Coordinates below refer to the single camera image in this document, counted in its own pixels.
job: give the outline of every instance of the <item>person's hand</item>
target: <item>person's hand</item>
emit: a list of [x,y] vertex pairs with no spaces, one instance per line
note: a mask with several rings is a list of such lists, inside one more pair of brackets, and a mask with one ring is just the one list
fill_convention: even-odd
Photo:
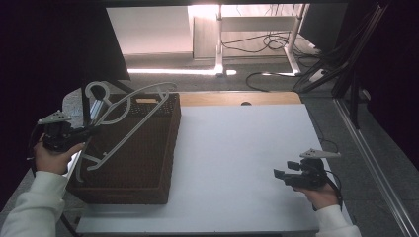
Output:
[[316,209],[321,209],[329,205],[338,204],[335,191],[326,184],[322,189],[313,191],[301,188],[294,188],[296,191],[304,193],[308,200],[314,205]]
[[34,147],[35,164],[38,171],[51,172],[57,175],[62,175],[67,169],[68,162],[71,161],[71,156],[83,148],[83,143],[71,147],[67,152],[55,153],[43,147],[42,137],[40,142]]

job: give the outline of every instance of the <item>white table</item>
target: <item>white table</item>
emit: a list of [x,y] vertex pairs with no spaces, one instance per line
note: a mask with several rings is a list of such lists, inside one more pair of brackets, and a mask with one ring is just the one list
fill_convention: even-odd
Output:
[[279,233],[318,228],[273,169],[321,149],[305,105],[182,107],[166,205],[89,204],[79,233]]

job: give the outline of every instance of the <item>floor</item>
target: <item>floor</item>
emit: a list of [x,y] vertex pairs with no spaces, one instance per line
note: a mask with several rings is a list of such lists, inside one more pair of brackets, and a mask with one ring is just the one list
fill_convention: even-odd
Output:
[[[309,48],[305,47],[307,44],[302,39],[299,39],[299,41],[303,50],[309,50]],[[150,66],[156,68],[160,66],[161,68],[177,69],[213,69],[214,66],[213,58],[197,60],[189,53],[147,55],[142,57],[127,55],[126,63],[128,68],[149,68]],[[306,71],[313,63],[314,59],[312,58],[301,59],[300,68]],[[223,77],[131,74],[131,81],[125,81],[124,83],[133,89],[138,89],[158,82],[171,81],[178,85],[179,92],[253,91],[245,83],[245,78],[251,73],[260,71],[290,72],[291,70],[287,60],[282,56],[269,58],[258,56],[247,58],[233,57],[224,60],[224,65],[226,69],[235,70],[236,74]],[[252,77],[250,83],[254,87],[270,91],[290,91],[297,80],[297,78],[258,75]],[[333,85],[334,81],[332,80],[309,93],[299,95],[309,110],[320,141],[323,141],[321,142],[323,150],[338,151],[342,154],[342,158],[329,159],[328,162],[332,171],[338,174],[342,181],[343,197],[354,223],[359,226],[365,237],[417,236],[414,233],[406,235],[399,227],[394,217],[394,212],[389,207],[379,187],[379,182],[372,175],[372,171],[367,165],[368,161],[360,152],[347,125],[339,114],[336,102],[331,97],[330,90]],[[112,91],[120,92],[121,90],[113,87]],[[73,125],[81,124],[80,91],[70,93],[64,98],[63,110],[73,117]],[[375,155],[377,163],[401,200],[402,205],[406,208],[413,225],[419,228],[419,189],[415,189],[419,187],[418,170],[415,169],[403,152],[376,123],[367,109],[367,103],[364,101],[359,104],[359,123],[360,132]],[[32,180],[32,174],[29,172],[1,211],[0,223],[4,222],[7,214],[13,209],[17,195],[27,190]],[[64,199],[66,201],[64,214],[75,228],[85,204],[69,193],[65,194]],[[57,223],[56,232],[59,237],[71,236],[60,221]],[[306,237],[314,236],[314,232],[284,233],[282,236]]]

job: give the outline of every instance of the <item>brown woven basket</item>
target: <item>brown woven basket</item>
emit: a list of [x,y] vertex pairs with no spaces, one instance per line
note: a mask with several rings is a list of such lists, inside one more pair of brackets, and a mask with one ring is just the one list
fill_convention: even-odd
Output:
[[[124,95],[113,95],[115,102]],[[139,95],[131,99],[128,115],[120,122],[102,125],[86,148],[86,154],[101,159],[120,142],[159,101],[158,95]],[[126,104],[120,105],[106,120],[118,118]],[[86,168],[96,163],[79,159],[80,183],[73,172],[67,190],[87,203],[165,204],[171,183],[173,152],[181,118],[179,94],[171,94],[158,111],[99,169]]]

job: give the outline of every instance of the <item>light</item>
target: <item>light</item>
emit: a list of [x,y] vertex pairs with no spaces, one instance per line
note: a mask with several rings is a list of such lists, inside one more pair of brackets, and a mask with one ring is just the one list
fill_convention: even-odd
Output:
[[[216,75],[216,70],[188,70],[188,69],[129,69],[130,74],[177,74],[177,75]],[[227,75],[235,75],[235,70],[226,70]]]

